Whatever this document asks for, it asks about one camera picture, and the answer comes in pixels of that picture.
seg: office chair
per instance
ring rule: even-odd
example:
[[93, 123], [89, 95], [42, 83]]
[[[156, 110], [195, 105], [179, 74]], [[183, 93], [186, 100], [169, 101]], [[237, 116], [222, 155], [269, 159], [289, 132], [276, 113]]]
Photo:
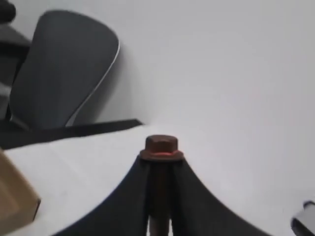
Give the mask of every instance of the office chair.
[[15, 6], [7, 0], [0, 0], [0, 24], [10, 23], [16, 16]]
[[0, 132], [72, 125], [114, 63], [120, 44], [102, 23], [69, 11], [39, 18], [9, 97]]

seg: rusty bolt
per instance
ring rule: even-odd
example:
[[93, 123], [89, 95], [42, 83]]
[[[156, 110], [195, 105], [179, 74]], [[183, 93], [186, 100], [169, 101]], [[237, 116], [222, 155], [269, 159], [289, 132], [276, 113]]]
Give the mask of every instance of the rusty bolt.
[[152, 135], [146, 138], [145, 149], [140, 152], [142, 159], [151, 161], [177, 161], [184, 155], [178, 150], [178, 140], [169, 135]]
[[145, 150], [151, 153], [173, 153], [178, 150], [178, 140], [169, 135], [152, 135], [146, 138]]

